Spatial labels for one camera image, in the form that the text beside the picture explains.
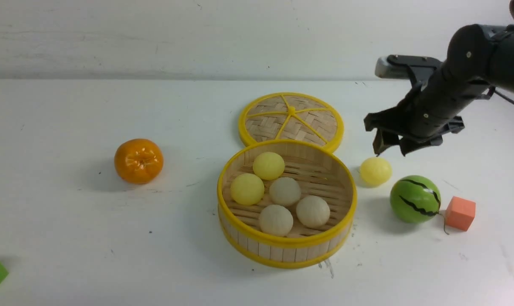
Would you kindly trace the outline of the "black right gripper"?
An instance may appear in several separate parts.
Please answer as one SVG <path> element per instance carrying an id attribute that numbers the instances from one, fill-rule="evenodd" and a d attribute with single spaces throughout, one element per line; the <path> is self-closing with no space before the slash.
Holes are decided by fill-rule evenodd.
<path id="1" fill-rule="evenodd" d="M 379 156 L 397 145 L 403 156 L 439 147 L 443 143 L 441 135 L 457 134 L 465 128 L 460 112 L 477 99 L 490 99 L 493 93 L 494 88 L 486 81 L 459 79 L 449 68 L 438 68 L 395 107 L 364 118 L 365 130 L 377 129 L 372 143 L 374 154 Z"/>

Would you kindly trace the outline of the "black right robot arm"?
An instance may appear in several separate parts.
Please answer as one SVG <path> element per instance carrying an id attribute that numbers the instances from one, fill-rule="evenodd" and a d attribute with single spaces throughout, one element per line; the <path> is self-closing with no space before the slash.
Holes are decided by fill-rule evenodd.
<path id="1" fill-rule="evenodd" d="M 514 19 L 514 0 L 509 11 Z M 438 147 L 444 134 L 465 128 L 460 112 L 471 102 L 490 99 L 498 88 L 514 93 L 514 23 L 461 27 L 444 61 L 391 54 L 377 60 L 374 73 L 412 85 L 396 106 L 364 118 L 365 130 L 377 131 L 374 153 L 398 146 L 407 155 Z"/>

